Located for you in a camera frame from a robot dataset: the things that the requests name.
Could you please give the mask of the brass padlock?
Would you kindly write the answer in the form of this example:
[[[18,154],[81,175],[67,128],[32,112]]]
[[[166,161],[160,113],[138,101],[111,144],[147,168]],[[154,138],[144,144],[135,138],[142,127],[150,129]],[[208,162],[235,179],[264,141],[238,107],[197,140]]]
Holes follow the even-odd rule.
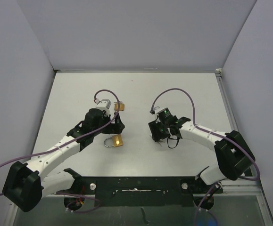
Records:
[[[122,136],[120,134],[119,135],[112,135],[111,137],[106,138],[104,140],[104,146],[106,148],[120,147],[120,146],[123,146],[123,145],[124,145],[123,139],[122,139]]]
[[[125,104],[123,102],[114,102],[114,111],[124,111],[125,109]]]

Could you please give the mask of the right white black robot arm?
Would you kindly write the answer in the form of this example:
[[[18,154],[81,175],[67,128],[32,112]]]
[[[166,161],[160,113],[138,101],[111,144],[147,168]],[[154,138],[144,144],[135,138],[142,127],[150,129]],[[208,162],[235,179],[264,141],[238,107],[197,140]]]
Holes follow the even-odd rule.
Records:
[[[225,179],[237,180],[255,162],[250,148],[238,131],[224,133],[199,127],[189,118],[172,115],[168,108],[157,107],[150,113],[156,118],[149,122],[155,142],[173,137],[176,137],[177,142],[187,139],[215,153],[217,163],[203,169],[195,181],[196,189],[202,193],[211,189],[213,183]]]

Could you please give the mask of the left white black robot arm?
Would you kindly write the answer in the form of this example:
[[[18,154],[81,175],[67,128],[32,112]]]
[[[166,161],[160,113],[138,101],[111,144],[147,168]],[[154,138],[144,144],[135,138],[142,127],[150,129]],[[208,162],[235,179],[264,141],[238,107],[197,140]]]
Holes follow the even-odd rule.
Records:
[[[13,163],[2,189],[3,195],[23,212],[29,212],[44,195],[44,179],[58,165],[89,146],[97,135],[121,134],[124,128],[119,111],[110,116],[105,110],[91,108],[84,120],[69,130],[56,146],[33,155],[24,163]]]

